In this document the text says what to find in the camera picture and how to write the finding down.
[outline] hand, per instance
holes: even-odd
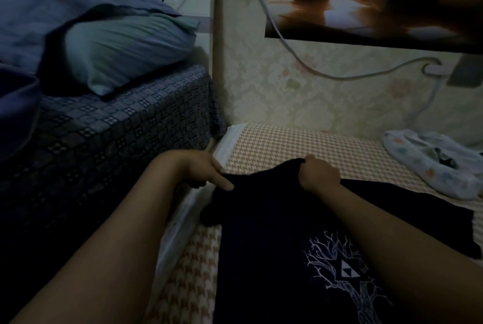
[[[234,186],[222,174],[220,163],[208,152],[197,150],[170,150],[159,156],[161,163],[173,163],[177,182],[187,182],[193,188],[204,187],[209,181],[226,191]]]
[[[341,173],[328,162],[317,159],[312,154],[307,154],[305,162],[300,165],[299,183],[307,192],[317,194],[340,185]]]

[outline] mattress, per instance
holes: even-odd
[[[44,285],[156,155],[205,149],[225,132],[213,81],[201,65],[168,67],[108,99],[44,96],[30,142],[0,165],[0,243],[9,257],[1,268],[11,279],[9,298]],[[10,304],[3,300],[2,307]]]
[[[483,247],[483,201],[456,201],[440,195],[392,159],[379,142],[324,132],[243,124],[228,129],[214,155],[228,173],[251,174],[273,168],[289,159],[304,157],[307,153],[315,154],[338,167],[342,178],[388,182],[415,192],[434,194],[456,205],[471,208],[475,212],[474,241]],[[206,191],[197,191],[197,198],[190,200],[185,207],[189,205],[199,214],[201,208],[208,203],[212,190],[209,187]],[[161,245],[163,253],[160,254],[157,281],[146,314],[147,323],[212,322],[222,230],[220,225],[202,226],[195,217],[184,218],[187,215],[189,213],[186,211],[176,215],[170,223],[177,226],[184,224],[184,235],[190,231],[194,233],[187,239],[180,239],[177,254],[171,254],[179,259],[172,263],[173,268],[169,272],[161,269],[171,268],[163,260],[169,255],[169,244],[165,241]],[[167,240],[173,239],[173,236],[169,238],[169,233],[167,235]]]

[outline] black t-shirt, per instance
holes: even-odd
[[[410,322],[338,218],[300,187],[301,162],[290,160],[252,175],[227,175],[235,189],[216,189],[202,211],[203,224],[223,227],[214,323]],[[402,219],[431,212],[431,220],[441,218],[441,223],[405,220],[433,236],[436,232],[437,239],[450,241],[453,248],[481,254],[472,240],[471,210],[391,184],[341,183],[394,215],[401,212]]]

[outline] houndstooth sheet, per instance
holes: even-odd
[[[379,142],[248,124],[227,163],[232,174],[251,174],[311,153],[341,170],[342,178],[383,181],[437,195],[475,211],[474,240],[483,246],[483,202],[455,201],[438,194],[392,159]],[[211,323],[216,293],[221,226],[199,225],[146,321],[154,323]]]

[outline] poster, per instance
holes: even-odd
[[[483,0],[268,0],[286,39],[483,53]],[[265,36],[278,38],[267,18]]]

